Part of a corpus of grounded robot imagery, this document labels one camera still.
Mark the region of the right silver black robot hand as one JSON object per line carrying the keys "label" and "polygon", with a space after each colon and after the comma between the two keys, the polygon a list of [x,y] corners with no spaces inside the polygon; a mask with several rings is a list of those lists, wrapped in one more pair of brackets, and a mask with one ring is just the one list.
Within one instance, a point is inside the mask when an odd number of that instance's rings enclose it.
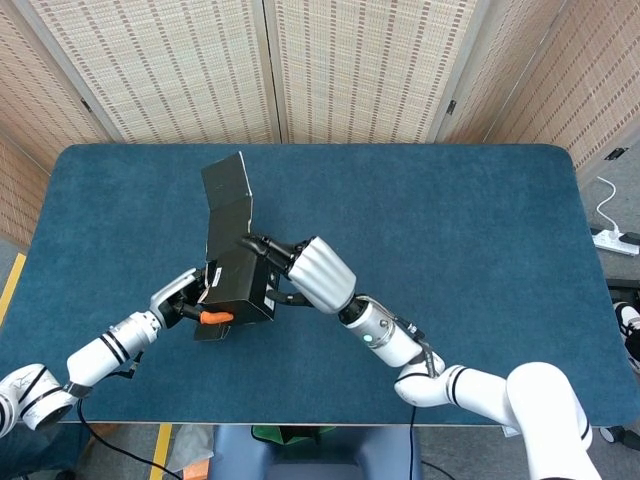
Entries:
{"label": "right silver black robot hand", "polygon": [[342,311],[352,300],[356,275],[319,236],[297,244],[246,234],[238,244],[270,262],[317,310]]}

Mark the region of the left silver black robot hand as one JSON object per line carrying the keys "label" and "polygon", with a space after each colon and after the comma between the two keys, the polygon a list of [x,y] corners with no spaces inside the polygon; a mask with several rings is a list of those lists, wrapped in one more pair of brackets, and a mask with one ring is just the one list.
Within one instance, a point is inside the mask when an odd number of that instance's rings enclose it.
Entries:
{"label": "left silver black robot hand", "polygon": [[153,294],[149,310],[164,329],[173,328],[184,318],[205,326],[232,322],[232,313],[207,311],[199,307],[206,293],[206,269],[191,268]]}

